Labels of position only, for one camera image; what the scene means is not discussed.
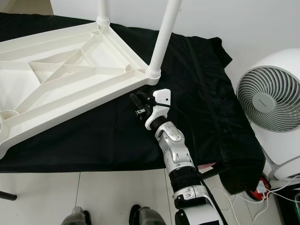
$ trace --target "white sticker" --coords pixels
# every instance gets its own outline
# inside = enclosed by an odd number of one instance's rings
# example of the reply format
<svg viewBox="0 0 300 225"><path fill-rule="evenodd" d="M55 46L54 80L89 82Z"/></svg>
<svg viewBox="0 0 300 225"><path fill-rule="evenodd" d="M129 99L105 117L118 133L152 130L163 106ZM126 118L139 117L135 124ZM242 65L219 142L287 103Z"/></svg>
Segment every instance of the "white sticker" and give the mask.
<svg viewBox="0 0 300 225"><path fill-rule="evenodd" d="M266 193L267 192L267 189L266 189L266 187L265 187L262 180L260 180L258 182L256 190L257 190L258 193Z"/></svg>

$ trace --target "black fabric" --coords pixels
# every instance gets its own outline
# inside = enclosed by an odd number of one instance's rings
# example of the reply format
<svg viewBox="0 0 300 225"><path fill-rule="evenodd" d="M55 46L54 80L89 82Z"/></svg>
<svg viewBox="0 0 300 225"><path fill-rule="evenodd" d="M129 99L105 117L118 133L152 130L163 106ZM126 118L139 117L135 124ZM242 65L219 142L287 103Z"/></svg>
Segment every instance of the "black fabric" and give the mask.
<svg viewBox="0 0 300 225"><path fill-rule="evenodd" d="M90 22L60 16L0 14L0 40ZM117 24L111 27L149 64L158 31ZM265 159L224 72L230 61L219 38L172 34L158 84L132 93L170 89L172 105L192 120L199 164L216 162L226 166L228 171L220 174L221 181L229 192L236 193L256 187ZM164 168L162 151L153 134L135 117L129 94L11 147L0 162L1 172ZM168 119L183 132L187 147L192 148L185 118L171 109Z"/></svg>

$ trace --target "black cable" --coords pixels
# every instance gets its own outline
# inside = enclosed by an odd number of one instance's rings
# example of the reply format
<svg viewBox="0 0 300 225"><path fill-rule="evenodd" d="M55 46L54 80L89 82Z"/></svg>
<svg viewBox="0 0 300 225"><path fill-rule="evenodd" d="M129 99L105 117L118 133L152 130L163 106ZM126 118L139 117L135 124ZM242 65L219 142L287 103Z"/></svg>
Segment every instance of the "black cable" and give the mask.
<svg viewBox="0 0 300 225"><path fill-rule="evenodd" d="M157 102L150 102L152 105L159 105L159 106L164 106L164 107L168 107L168 108L171 108L171 109L175 109L176 111L178 111L179 113L181 113L186 119L187 119L187 122L188 122L188 125L190 127L190 130L191 130L191 134L192 134L192 138L193 138L193 148L194 148L194 164L196 165L196 174L198 175L199 179L200 179L200 182L205 186L206 190L207 190L207 193L210 197L210 199L212 200L213 204L215 205L216 207L216 210L217 212L219 213L224 225L228 225L228 223L226 222L225 220L225 217L221 211L221 209L219 208L214 196L212 195L211 191L209 190L208 186L206 185L206 183L204 182L203 178L202 178L202 173L199 172L199 169L198 169L198 154L197 154L197 148L196 148L196 140L195 140L195 133L194 133L194 129L193 129L193 125L191 123L191 121L189 120L188 116L182 111L180 110L179 108L175 107L175 106L172 106L172 105L166 105L166 104L162 104L162 103L157 103Z"/></svg>

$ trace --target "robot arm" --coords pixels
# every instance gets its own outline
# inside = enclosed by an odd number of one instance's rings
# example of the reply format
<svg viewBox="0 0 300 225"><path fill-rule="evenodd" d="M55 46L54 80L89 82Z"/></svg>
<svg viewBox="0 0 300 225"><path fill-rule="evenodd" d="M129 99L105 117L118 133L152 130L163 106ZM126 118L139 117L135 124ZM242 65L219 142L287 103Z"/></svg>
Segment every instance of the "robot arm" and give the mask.
<svg viewBox="0 0 300 225"><path fill-rule="evenodd" d="M131 94L138 107L136 115L145 122L148 130L155 132L155 138L164 154L164 162L174 191L174 204L179 211L175 215L176 225L226 225L210 198L208 190L197 176L184 135L167 120L171 92L168 89L153 92L147 97L142 92Z"/></svg>

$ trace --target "white metal pole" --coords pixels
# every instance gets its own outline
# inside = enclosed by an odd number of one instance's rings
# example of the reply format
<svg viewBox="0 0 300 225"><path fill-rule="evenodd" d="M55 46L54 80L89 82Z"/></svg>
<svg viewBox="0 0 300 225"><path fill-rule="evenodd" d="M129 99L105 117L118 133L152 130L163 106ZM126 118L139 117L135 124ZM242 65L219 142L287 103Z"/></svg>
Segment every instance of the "white metal pole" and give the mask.
<svg viewBox="0 0 300 225"><path fill-rule="evenodd" d="M146 69L146 75L152 79L160 78L160 67L165 56L165 51L167 49L170 36L172 34L172 30L180 9L181 2L182 0L168 1L167 8L165 9L165 15L154 47L151 62Z"/></svg>
<svg viewBox="0 0 300 225"><path fill-rule="evenodd" d="M96 21L100 26L109 25L107 1L108 0L98 0L98 16Z"/></svg>

